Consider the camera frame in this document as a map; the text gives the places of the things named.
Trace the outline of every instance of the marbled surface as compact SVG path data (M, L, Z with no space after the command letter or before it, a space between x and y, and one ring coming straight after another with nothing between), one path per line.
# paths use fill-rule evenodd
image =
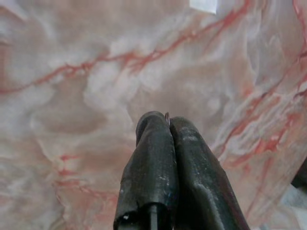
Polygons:
M307 156L307 1L0 4L0 229L111 229L150 110L195 123L251 226L304 229L279 202Z

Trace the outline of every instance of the white paper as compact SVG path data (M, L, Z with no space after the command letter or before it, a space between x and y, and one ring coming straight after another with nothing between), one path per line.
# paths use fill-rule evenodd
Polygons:
M216 14L217 1L218 0L190 0L190 7Z

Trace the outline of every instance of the white patch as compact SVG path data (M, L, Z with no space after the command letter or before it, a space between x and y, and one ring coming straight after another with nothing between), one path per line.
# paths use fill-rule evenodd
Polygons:
M190 0L190 7L216 14L217 0Z

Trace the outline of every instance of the dark object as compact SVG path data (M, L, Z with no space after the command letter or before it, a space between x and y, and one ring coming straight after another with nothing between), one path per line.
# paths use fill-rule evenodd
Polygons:
M196 127L176 117L169 128L168 117L149 112L137 125L114 230L249 230L226 173Z
M146 113L120 183L115 230L171 230L178 202L173 137L163 114Z
M307 187L307 159L305 159L304 163L298 170L291 184L295 188L300 188L304 186Z

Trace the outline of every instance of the metal tip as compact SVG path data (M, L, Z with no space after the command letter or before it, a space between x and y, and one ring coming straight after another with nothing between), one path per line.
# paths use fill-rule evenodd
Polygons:
M168 112L165 114L165 119L166 119L167 125L170 126L171 125L171 121L170 121L169 113Z

